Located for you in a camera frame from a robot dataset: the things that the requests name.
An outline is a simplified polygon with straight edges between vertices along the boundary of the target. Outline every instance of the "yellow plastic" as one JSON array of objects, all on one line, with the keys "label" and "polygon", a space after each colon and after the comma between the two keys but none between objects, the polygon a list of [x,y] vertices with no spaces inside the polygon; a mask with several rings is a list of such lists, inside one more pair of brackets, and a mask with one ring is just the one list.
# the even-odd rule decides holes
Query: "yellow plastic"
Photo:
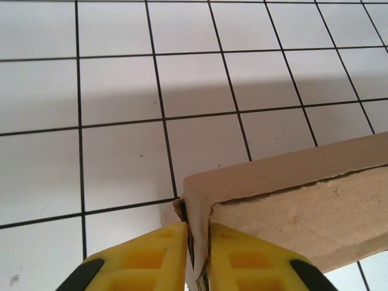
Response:
[{"label": "yellow plastic", "polygon": [[290,265],[307,258],[222,224],[210,231],[211,291],[308,291]]},{"label": "yellow plastic", "polygon": [[85,291],[183,291],[187,226],[170,224],[88,257],[105,261]]}]

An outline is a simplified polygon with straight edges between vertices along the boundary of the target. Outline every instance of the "brown cardboard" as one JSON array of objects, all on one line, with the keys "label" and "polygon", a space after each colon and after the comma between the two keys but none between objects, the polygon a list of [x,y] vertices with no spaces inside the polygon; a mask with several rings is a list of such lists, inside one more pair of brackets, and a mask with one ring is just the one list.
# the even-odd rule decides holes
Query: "brown cardboard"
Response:
[{"label": "brown cardboard", "polygon": [[174,205],[181,217],[185,205],[193,239],[188,276],[204,274],[210,221],[299,252],[323,272],[387,249],[387,166],[381,133],[186,178]]}]

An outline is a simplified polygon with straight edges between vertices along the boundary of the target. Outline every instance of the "black grout line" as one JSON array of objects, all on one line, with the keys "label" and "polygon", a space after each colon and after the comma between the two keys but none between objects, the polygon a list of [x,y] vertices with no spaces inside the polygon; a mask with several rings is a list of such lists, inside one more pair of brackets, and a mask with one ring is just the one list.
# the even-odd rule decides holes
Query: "black grout line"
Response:
[{"label": "black grout line", "polygon": [[[58,2],[58,3],[73,3],[76,0],[0,0],[0,2]],[[99,0],[78,0],[78,2],[82,3],[144,3],[144,0],[110,0],[110,1],[99,1]],[[150,3],[206,3],[206,0],[148,0]],[[243,4],[243,3],[264,3],[264,0],[257,1],[227,1],[227,0],[210,0],[211,3],[234,3],[234,4]],[[314,2],[304,2],[304,1],[267,1],[267,3],[275,3],[275,4],[314,4]],[[320,4],[347,4],[347,5],[357,5],[361,4],[360,2],[327,2],[322,1]],[[366,4],[388,4],[387,2],[367,2]]]},{"label": "black grout line", "polygon": [[337,46],[336,46],[335,41],[334,41],[334,38],[333,38],[333,36],[332,36],[332,34],[331,34],[330,30],[329,30],[329,26],[328,26],[327,23],[326,23],[326,20],[325,20],[323,14],[322,14],[322,11],[321,11],[321,9],[320,9],[320,7],[319,7],[317,1],[314,0],[314,2],[315,2],[316,8],[318,9],[319,15],[321,15],[321,19],[322,19],[322,21],[323,21],[323,24],[325,25],[325,28],[326,28],[326,30],[327,30],[327,33],[329,34],[330,39],[332,40],[332,43],[333,43],[333,45],[334,45],[334,47],[335,47],[335,51],[337,52],[337,55],[338,55],[338,57],[339,57],[339,60],[340,60],[341,63],[342,63],[342,67],[343,67],[344,70],[345,70],[345,73],[346,73],[346,76],[347,76],[347,78],[348,78],[348,80],[349,80],[349,82],[350,82],[350,85],[351,85],[352,88],[353,88],[354,94],[356,94],[357,100],[359,101],[359,104],[360,104],[360,106],[361,106],[361,110],[362,110],[363,113],[364,113],[364,116],[365,116],[365,118],[366,118],[366,121],[368,122],[369,128],[370,128],[370,130],[372,131],[372,133],[375,134],[375,130],[373,129],[372,123],[370,122],[370,119],[369,119],[369,117],[368,117],[368,114],[366,113],[366,110],[365,110],[365,108],[364,108],[364,106],[363,106],[363,103],[361,102],[361,99],[360,99],[360,96],[359,96],[358,93],[357,93],[356,87],[354,86],[354,83],[353,83],[353,81],[352,81],[352,79],[351,79],[351,77],[350,77],[350,74],[349,74],[349,72],[348,72],[348,70],[347,70],[347,68],[346,68],[346,66],[345,66],[345,63],[344,63],[342,57],[341,57],[340,51],[337,49]]},{"label": "black grout line", "polygon": [[272,27],[273,27],[273,31],[275,32],[276,38],[277,38],[277,40],[278,40],[279,47],[280,47],[280,49],[281,49],[281,53],[283,54],[284,62],[286,63],[287,69],[288,69],[288,71],[289,71],[289,74],[290,74],[290,77],[291,77],[291,80],[292,80],[292,84],[293,84],[293,86],[294,86],[294,88],[295,88],[296,94],[298,95],[298,99],[299,99],[299,102],[300,102],[300,104],[301,104],[301,108],[302,108],[304,117],[305,117],[305,119],[306,119],[307,126],[309,127],[311,137],[312,137],[312,139],[313,139],[313,142],[314,142],[315,146],[317,147],[317,146],[318,146],[318,143],[317,143],[316,138],[315,138],[315,134],[314,134],[314,131],[313,131],[313,127],[311,126],[309,117],[307,116],[306,108],[305,108],[305,106],[304,106],[304,104],[303,104],[303,100],[302,100],[302,97],[301,97],[301,95],[300,95],[300,93],[299,93],[298,86],[296,85],[295,78],[294,78],[293,75],[292,75],[291,67],[290,67],[290,64],[289,64],[289,62],[288,62],[288,60],[287,60],[287,56],[286,56],[286,53],[284,52],[283,46],[282,46],[282,44],[281,44],[280,37],[279,37],[278,31],[276,30],[275,23],[274,23],[274,21],[273,21],[273,19],[272,19],[271,12],[270,12],[269,7],[268,7],[268,4],[267,4],[266,2],[264,2],[264,5],[266,6],[266,10],[267,10],[269,19],[270,19],[271,24],[272,24]]},{"label": "black grout line", "polygon": [[360,261],[357,261],[357,266],[358,266],[358,270],[360,270],[360,273],[361,273],[361,277],[363,277],[363,281],[364,281],[364,284],[365,284],[365,288],[367,291],[370,291],[369,289],[369,285],[368,285],[368,282],[366,280],[366,277],[365,277],[365,274],[364,274],[364,271],[363,271],[363,268],[361,267],[361,263]]},{"label": "black grout line", "polygon": [[[125,210],[125,209],[131,209],[131,208],[138,208],[143,206],[150,206],[150,205],[157,205],[167,202],[172,202],[176,200],[176,198],[167,198],[167,199],[160,199],[160,200],[154,200],[154,201],[147,201],[147,202],[141,202],[141,203],[135,203],[135,204],[128,204],[123,206],[117,206],[117,207],[109,207],[109,208],[103,208],[98,210],[90,210],[84,212],[84,215],[94,215],[99,213],[106,213],[106,212],[114,212],[119,210]],[[10,229],[12,227],[18,227],[18,226],[27,226],[31,224],[37,224],[42,222],[49,222],[49,221],[57,221],[62,219],[68,219],[68,218],[74,218],[82,216],[83,214],[81,212],[79,213],[72,213],[72,214],[66,214],[66,215],[58,215],[58,216],[52,216],[47,218],[39,218],[39,219],[33,219],[33,220],[27,220],[27,221],[21,221],[21,222],[14,222],[10,224],[3,224],[0,225],[0,229]]]},{"label": "black grout line", "polygon": [[175,198],[175,197],[174,198],[166,198],[166,199],[141,202],[141,203],[136,203],[136,204],[129,204],[129,205],[124,205],[124,206],[109,207],[109,208],[98,209],[98,210],[90,210],[90,211],[86,211],[86,215],[93,215],[93,214],[99,214],[99,213],[106,213],[106,212],[113,212],[113,211],[119,211],[119,210],[131,209],[131,208],[138,208],[138,207],[162,204],[162,203],[172,202],[176,199],[177,198]]},{"label": "black grout line", "polygon": [[384,40],[383,40],[383,38],[381,37],[380,32],[378,31],[378,29],[377,29],[375,23],[373,22],[372,17],[371,17],[371,15],[370,15],[369,12],[368,12],[368,9],[366,9],[366,6],[365,6],[365,4],[363,3],[363,0],[361,0],[361,3],[362,3],[362,5],[363,5],[363,7],[364,7],[364,9],[365,9],[365,12],[366,12],[366,14],[367,14],[369,20],[371,21],[371,23],[372,23],[374,29],[376,30],[376,33],[377,33],[378,37],[380,38],[381,43],[385,46]]},{"label": "black grout line", "polygon": [[[378,49],[387,48],[386,45],[364,45],[357,47],[311,47],[311,48],[284,48],[285,52],[304,52],[309,50],[349,50],[349,49]],[[254,53],[254,52],[281,52],[280,48],[262,49],[262,50],[225,50],[223,53]],[[184,56],[184,55],[206,55],[217,54],[220,51],[209,52],[179,52],[179,53],[155,53],[155,56]],[[96,56],[79,56],[79,59],[110,59],[110,58],[139,58],[153,56],[152,53],[143,53],[135,55],[96,55]],[[0,62],[34,62],[34,61],[63,61],[63,60],[77,60],[77,57],[63,57],[63,58],[22,58],[22,59],[0,59]]]},{"label": "black grout line", "polygon": [[73,218],[73,217],[79,217],[79,216],[81,216],[80,213],[72,213],[72,214],[67,214],[67,215],[59,215],[59,216],[53,216],[53,217],[47,217],[47,218],[39,218],[39,219],[34,219],[34,220],[14,222],[14,223],[9,223],[9,224],[3,224],[3,225],[0,226],[0,229],[10,229],[12,227],[28,226],[30,224],[37,224],[37,223],[42,223],[42,222],[56,221],[56,220]]},{"label": "black grout line", "polygon": [[[364,102],[378,102],[378,101],[388,101],[388,97],[385,98],[375,98],[375,99],[362,99],[362,100],[349,100],[349,101],[339,101],[339,102],[330,102],[330,103],[316,103],[316,104],[304,104],[295,105],[295,106],[285,106],[285,107],[269,107],[262,109],[249,109],[249,110],[239,110],[237,111],[229,111],[229,112],[216,112],[216,113],[205,113],[199,115],[184,115],[184,116],[174,116],[174,117],[166,117],[156,118],[156,119],[142,119],[142,120],[134,120],[134,121],[123,121],[123,122],[113,122],[113,123],[101,123],[101,124],[92,124],[92,125],[83,125],[82,129],[93,129],[98,127],[109,127],[109,126],[118,126],[118,125],[129,125],[129,124],[141,124],[148,122],[161,122],[163,120],[173,121],[173,120],[181,120],[181,119],[191,119],[191,118],[206,118],[206,117],[214,117],[214,116],[224,116],[224,115],[233,115],[233,114],[244,114],[244,113],[258,113],[258,112],[268,112],[268,111],[278,111],[285,109],[301,109],[301,108],[309,108],[309,107],[324,107],[331,105],[342,105],[342,104],[354,104],[354,103],[364,103]],[[78,130],[79,127],[61,127],[56,129],[42,129],[42,130],[30,130],[23,132],[7,132],[0,133],[0,137],[2,136],[15,136],[15,135],[28,135],[32,133],[48,133],[48,132],[61,132],[65,130]]]},{"label": "black grout line", "polygon": [[81,101],[81,67],[79,60],[79,25],[78,25],[78,2],[74,3],[75,13],[75,40],[77,56],[77,102],[78,102],[78,143],[79,143],[79,185],[81,194],[81,224],[82,224],[82,255],[87,257],[86,223],[85,223],[85,187],[84,187],[84,154],[82,141],[82,101]]},{"label": "black grout line", "polygon": [[13,136],[13,135],[29,135],[32,133],[45,133],[45,132],[62,132],[64,130],[76,130],[78,129],[78,126],[75,127],[60,127],[57,129],[40,129],[40,130],[25,130],[22,132],[5,132],[0,133],[0,137],[2,136]]},{"label": "black grout line", "polygon": [[161,88],[161,85],[160,85],[160,78],[159,78],[159,71],[158,71],[158,62],[156,61],[155,43],[153,41],[151,18],[150,18],[150,10],[149,10],[149,7],[148,7],[147,0],[145,0],[144,5],[145,5],[145,12],[147,14],[147,22],[148,22],[148,28],[149,28],[149,33],[150,33],[150,41],[151,41],[151,48],[152,48],[152,58],[153,58],[154,66],[155,66],[156,85],[158,87],[159,104],[160,104],[160,111],[161,111],[161,114],[162,114],[162,122],[163,122],[164,138],[165,138],[165,141],[166,141],[167,156],[168,156],[168,159],[169,159],[171,183],[172,183],[174,197],[177,198],[178,197],[178,192],[176,191],[175,175],[174,175],[174,168],[173,168],[173,163],[172,163],[172,155],[171,155],[171,148],[170,148],[170,141],[169,141],[169,133],[167,131],[166,114],[164,113],[162,88]]},{"label": "black grout line", "polygon": [[214,18],[214,14],[213,14],[212,4],[210,3],[209,0],[207,1],[207,3],[208,3],[208,6],[209,6],[210,15],[212,17],[214,31],[216,33],[219,50],[221,51],[221,57],[222,57],[222,61],[224,63],[225,73],[226,73],[226,77],[228,79],[228,83],[229,83],[229,87],[230,87],[230,92],[231,92],[232,98],[233,98],[233,103],[234,103],[235,108],[236,108],[237,119],[238,119],[238,123],[239,123],[240,129],[241,129],[241,134],[242,134],[242,138],[244,140],[245,148],[246,148],[246,151],[247,151],[248,160],[252,161],[252,156],[250,154],[250,149],[249,149],[247,135],[245,133],[245,129],[244,129],[244,125],[243,125],[243,120],[241,119],[241,114],[239,113],[237,99],[236,99],[235,91],[233,89],[232,79],[230,78],[228,66],[227,66],[227,63],[226,63],[225,54],[224,54],[224,52],[222,50],[221,38],[219,37],[219,34],[218,34],[218,29],[217,29],[216,20]]},{"label": "black grout line", "polygon": [[141,120],[132,120],[132,121],[120,121],[120,122],[90,124],[90,125],[84,125],[82,128],[83,129],[94,129],[96,127],[128,125],[128,124],[148,123],[148,122],[157,122],[157,121],[163,121],[163,119],[162,118],[153,118],[153,119],[141,119]]}]

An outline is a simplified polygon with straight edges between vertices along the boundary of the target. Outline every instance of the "grid pattern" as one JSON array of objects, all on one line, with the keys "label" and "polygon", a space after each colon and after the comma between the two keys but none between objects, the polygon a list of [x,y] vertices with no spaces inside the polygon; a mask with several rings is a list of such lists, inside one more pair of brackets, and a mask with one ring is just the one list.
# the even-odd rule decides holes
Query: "grid pattern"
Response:
[{"label": "grid pattern", "polygon": [[[53,290],[87,255],[157,228],[187,175],[387,131],[386,11],[0,1],[0,289]],[[36,236],[73,256],[55,269]],[[384,256],[327,276],[383,290]]]}]

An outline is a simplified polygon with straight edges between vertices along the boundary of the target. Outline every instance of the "torn cardboard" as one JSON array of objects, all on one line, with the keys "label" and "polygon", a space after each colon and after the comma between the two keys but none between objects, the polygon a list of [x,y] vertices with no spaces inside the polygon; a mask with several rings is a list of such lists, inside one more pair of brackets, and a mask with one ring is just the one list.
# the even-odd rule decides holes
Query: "torn cardboard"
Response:
[{"label": "torn cardboard", "polygon": [[298,252],[323,272],[387,249],[387,166],[381,133],[186,178],[174,206],[190,226],[190,290],[205,290],[209,222]]}]

